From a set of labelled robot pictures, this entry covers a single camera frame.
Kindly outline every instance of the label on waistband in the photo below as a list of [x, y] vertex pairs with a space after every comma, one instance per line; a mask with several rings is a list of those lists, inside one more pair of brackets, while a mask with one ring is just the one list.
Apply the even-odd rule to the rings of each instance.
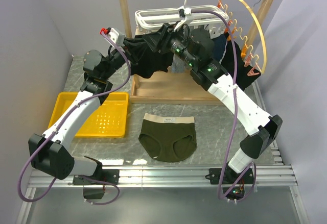
[[175, 122], [175, 118], [164, 118], [163, 119], [164, 123], [174, 123]]

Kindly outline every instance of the gray wall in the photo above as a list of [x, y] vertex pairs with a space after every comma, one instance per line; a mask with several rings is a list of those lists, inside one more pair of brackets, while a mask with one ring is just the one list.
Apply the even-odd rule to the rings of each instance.
[[325, 2], [283, 0], [265, 34], [269, 63], [259, 79], [268, 111], [284, 120], [277, 141], [283, 159], [319, 224], [327, 220]]
[[[108, 44], [99, 35], [103, 27], [124, 30], [119, 0], [44, 0], [49, 13], [59, 29], [70, 53], [83, 55], [95, 48], [107, 52]], [[193, 5], [216, 5], [218, 0], [189, 0]], [[247, 0], [253, 6], [258, 0]], [[265, 30], [282, 0], [275, 0], [263, 24]], [[134, 12], [140, 9], [179, 7], [184, 0], [128, 0], [130, 19], [135, 28]], [[249, 29], [252, 18], [246, 8], [237, 0], [225, 0], [236, 18]]]
[[0, 217], [14, 223], [28, 138], [46, 129], [72, 57], [42, 0], [0, 0], [0, 12]]

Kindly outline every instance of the yellow plastic basket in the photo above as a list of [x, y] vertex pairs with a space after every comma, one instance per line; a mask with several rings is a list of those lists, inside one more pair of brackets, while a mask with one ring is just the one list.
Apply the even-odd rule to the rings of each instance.
[[[73, 103], [77, 92], [62, 92], [58, 95], [49, 128]], [[107, 100], [85, 121], [75, 137], [122, 138], [125, 136], [128, 93], [111, 93]]]

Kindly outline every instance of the gray marble table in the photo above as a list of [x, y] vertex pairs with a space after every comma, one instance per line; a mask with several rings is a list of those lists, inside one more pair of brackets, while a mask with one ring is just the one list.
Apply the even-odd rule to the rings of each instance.
[[[127, 76], [124, 65], [109, 80], [114, 87], [123, 83]], [[83, 59], [75, 56], [69, 70], [64, 91], [77, 92], [84, 81]], [[120, 92], [130, 92], [131, 79]], [[252, 86], [246, 93], [256, 102]], [[151, 159], [138, 141], [145, 113], [159, 116], [194, 116], [197, 134], [197, 149], [186, 160], [164, 163]], [[168, 164], [222, 164], [232, 127], [233, 114], [224, 106], [129, 104], [125, 138], [75, 138], [70, 153], [74, 156], [89, 156], [105, 165], [168, 165]], [[239, 149], [239, 142], [247, 135], [238, 123], [229, 158]], [[268, 148], [256, 161], [259, 165], [274, 163]]]

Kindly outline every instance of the beige waistband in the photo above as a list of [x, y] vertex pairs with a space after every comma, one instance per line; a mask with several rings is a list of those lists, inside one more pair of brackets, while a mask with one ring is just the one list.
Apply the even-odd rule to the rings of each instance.
[[194, 117], [161, 117], [146, 113], [144, 119], [156, 123], [194, 123]]

